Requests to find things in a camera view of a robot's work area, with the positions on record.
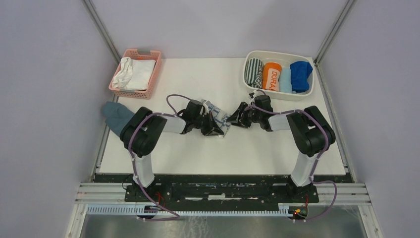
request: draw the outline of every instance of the white towel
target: white towel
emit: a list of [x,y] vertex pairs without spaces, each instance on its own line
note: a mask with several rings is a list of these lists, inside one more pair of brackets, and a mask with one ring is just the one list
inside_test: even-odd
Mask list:
[[121,70],[114,76],[112,87],[127,90],[146,90],[155,64],[156,60],[154,59],[122,58]]

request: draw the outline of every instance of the plastic bin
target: plastic bin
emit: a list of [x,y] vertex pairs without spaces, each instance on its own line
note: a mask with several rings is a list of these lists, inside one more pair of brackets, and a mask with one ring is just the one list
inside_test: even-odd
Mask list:
[[[128,49],[125,51],[123,57],[130,57],[133,60],[156,60],[155,68],[153,69],[153,73],[150,77],[147,89],[144,91],[139,91],[113,88],[112,81],[114,77],[112,77],[111,83],[109,84],[108,88],[119,97],[150,99],[152,97],[153,90],[155,89],[155,84],[158,79],[157,76],[159,75],[160,67],[162,66],[160,51],[141,51],[138,49]],[[114,76],[120,71],[120,69],[121,63],[118,65]]]
[[[245,66],[247,64],[247,61],[251,58],[259,58],[263,61],[264,64],[267,62],[276,62],[279,63],[282,67],[290,67],[290,64],[296,62],[296,61],[306,61],[309,62],[314,67],[314,64],[308,60],[308,58],[303,56],[297,56],[297,55],[291,55],[291,54],[285,54],[285,53],[278,53],[278,52],[270,52],[270,51],[252,51],[250,52],[244,62],[244,68],[242,70],[242,82],[244,83],[245,87],[247,88],[248,92],[253,92],[255,88],[249,86],[245,82]],[[304,93],[282,93],[282,92],[275,92],[271,90],[265,90],[262,89],[267,95],[270,96],[270,98],[275,99],[281,99],[281,100],[288,100],[288,101],[300,101],[305,99],[307,96],[309,96],[313,91],[313,84],[314,84],[314,71],[309,75],[308,77],[308,83],[309,83],[309,90]]]

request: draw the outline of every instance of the blue-gray cloth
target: blue-gray cloth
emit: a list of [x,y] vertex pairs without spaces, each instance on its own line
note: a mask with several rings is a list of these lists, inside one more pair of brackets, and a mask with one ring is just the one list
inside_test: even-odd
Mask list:
[[121,131],[134,116],[134,112],[127,107],[121,103],[114,102],[106,102],[102,106],[101,113],[106,118],[106,125],[118,136],[120,136]]
[[282,68],[280,73],[280,92],[282,93],[293,93],[291,83],[292,70],[289,68]]
[[312,66],[306,61],[297,61],[290,65],[292,75],[290,82],[292,90],[303,93],[309,90],[308,77],[312,73]]

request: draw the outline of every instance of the white wall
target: white wall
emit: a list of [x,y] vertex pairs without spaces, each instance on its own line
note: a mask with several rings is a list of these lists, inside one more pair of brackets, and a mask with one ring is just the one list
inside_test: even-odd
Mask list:
[[62,237],[116,65],[80,0],[0,1],[0,56],[0,237]]
[[322,69],[387,238],[420,223],[420,1],[358,1]]
[[115,46],[165,58],[314,57],[345,0],[93,0]]

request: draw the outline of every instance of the cloth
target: cloth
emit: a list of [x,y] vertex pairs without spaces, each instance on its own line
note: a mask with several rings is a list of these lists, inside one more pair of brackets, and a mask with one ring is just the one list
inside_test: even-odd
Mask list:
[[121,59],[121,69],[112,80],[113,88],[127,90],[146,90],[155,68],[156,60],[135,60],[130,57]]
[[102,106],[101,113],[106,118],[106,125],[118,136],[120,136],[124,127],[134,116],[134,112],[121,103],[115,102],[106,102]]
[[292,70],[290,68],[283,68],[280,74],[280,92],[292,93],[291,83]]
[[253,88],[262,88],[263,62],[258,58],[251,58],[245,65],[245,82]]
[[226,136],[227,132],[230,129],[230,122],[227,122],[227,119],[231,116],[227,112],[223,111],[222,109],[213,105],[210,101],[205,99],[200,100],[201,103],[204,103],[208,108],[209,112],[213,114],[213,118],[216,121],[217,126],[224,132],[224,136]]
[[312,73],[312,66],[306,61],[297,61],[290,65],[292,71],[290,82],[293,91],[303,93],[309,90],[308,77]]

